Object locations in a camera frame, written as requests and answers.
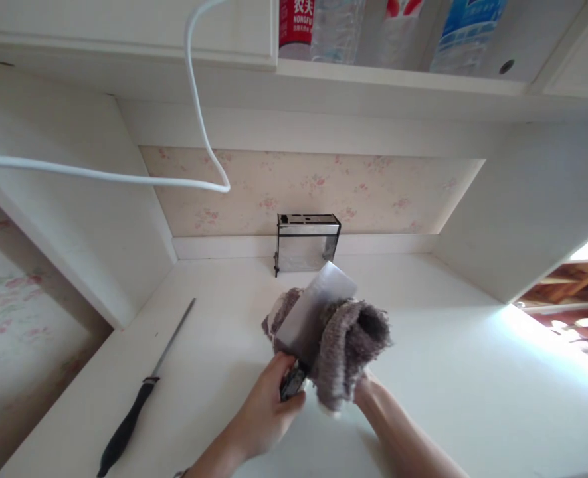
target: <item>shelf hole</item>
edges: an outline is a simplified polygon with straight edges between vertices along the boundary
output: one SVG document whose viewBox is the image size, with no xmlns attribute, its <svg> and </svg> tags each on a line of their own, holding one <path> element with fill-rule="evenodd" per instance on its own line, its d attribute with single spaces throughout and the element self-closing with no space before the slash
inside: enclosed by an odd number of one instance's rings
<svg viewBox="0 0 588 478">
<path fill-rule="evenodd" d="M 507 73 L 515 65 L 515 60 L 509 60 L 500 67 L 500 74 Z"/>
</svg>

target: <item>black handle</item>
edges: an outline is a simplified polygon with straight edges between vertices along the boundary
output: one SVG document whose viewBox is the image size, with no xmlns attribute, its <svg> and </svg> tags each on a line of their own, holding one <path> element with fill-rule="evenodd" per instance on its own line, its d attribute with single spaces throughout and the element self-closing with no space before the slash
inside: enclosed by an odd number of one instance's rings
<svg viewBox="0 0 588 478">
<path fill-rule="evenodd" d="M 305 381 L 308 373 L 309 367 L 300 362 L 300 360 L 297 360 L 296 364 L 294 364 L 294 368 L 289 371 L 280 384 L 281 402 L 286 402 L 298 393 L 300 386 Z"/>
<path fill-rule="evenodd" d="M 132 405 L 132 408 L 130 408 L 130 411 L 123 419 L 123 422 L 121 422 L 119 428 L 116 429 L 116 432 L 114 432 L 114 435 L 110 438 L 110 442 L 101 456 L 101 469 L 99 470 L 97 478 L 103 478 L 108 473 L 111 466 L 115 464 L 123 454 L 130 441 L 130 437 L 134 431 L 134 426 L 136 425 L 136 420 L 139 418 L 139 413 L 143 408 L 143 404 L 152 393 L 152 390 L 154 390 L 154 386 L 158 381 L 158 377 L 147 377 L 143 381 L 139 394 L 136 396 L 136 400 L 134 400 L 134 405 Z"/>
</svg>

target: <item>gray towel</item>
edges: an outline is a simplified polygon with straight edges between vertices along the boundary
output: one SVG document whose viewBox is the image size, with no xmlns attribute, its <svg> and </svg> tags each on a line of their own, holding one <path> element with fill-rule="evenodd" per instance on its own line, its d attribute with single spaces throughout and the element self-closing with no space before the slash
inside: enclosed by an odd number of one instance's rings
<svg viewBox="0 0 588 478">
<path fill-rule="evenodd" d="M 262 322 L 274 353 L 278 352 L 276 332 L 302 292 L 303 289 L 290 289 L 280 294 Z M 318 320 L 324 330 L 309 379 L 316 385 L 320 404 L 337 415 L 344 400 L 353 400 L 353 389 L 367 364 L 391 345 L 389 318 L 385 311 L 366 301 L 349 299 L 332 304 Z"/>
</svg>

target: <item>red bottle label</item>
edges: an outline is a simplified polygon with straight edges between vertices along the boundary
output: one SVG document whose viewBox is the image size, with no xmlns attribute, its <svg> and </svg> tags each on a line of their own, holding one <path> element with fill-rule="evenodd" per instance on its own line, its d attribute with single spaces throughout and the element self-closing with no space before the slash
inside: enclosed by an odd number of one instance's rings
<svg viewBox="0 0 588 478">
<path fill-rule="evenodd" d="M 388 0 L 385 18 L 417 17 L 420 15 L 423 0 Z"/>
<path fill-rule="evenodd" d="M 280 46 L 312 43 L 314 0 L 280 0 Z"/>
</svg>

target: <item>water bottle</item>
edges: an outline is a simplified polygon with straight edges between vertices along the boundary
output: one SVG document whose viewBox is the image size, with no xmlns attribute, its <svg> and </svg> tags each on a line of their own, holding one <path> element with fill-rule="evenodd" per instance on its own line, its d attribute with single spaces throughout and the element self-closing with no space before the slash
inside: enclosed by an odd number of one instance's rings
<svg viewBox="0 0 588 478">
<path fill-rule="evenodd" d="M 280 0 L 279 58 L 311 59 L 314 0 Z"/>
<path fill-rule="evenodd" d="M 316 0 L 312 61 L 353 64 L 366 0 Z"/>
<path fill-rule="evenodd" d="M 401 70 L 413 46 L 422 0 L 388 0 L 387 12 L 378 32 L 375 65 Z"/>
<path fill-rule="evenodd" d="M 502 16 L 507 0 L 453 0 L 429 71 L 469 76 Z"/>
</svg>

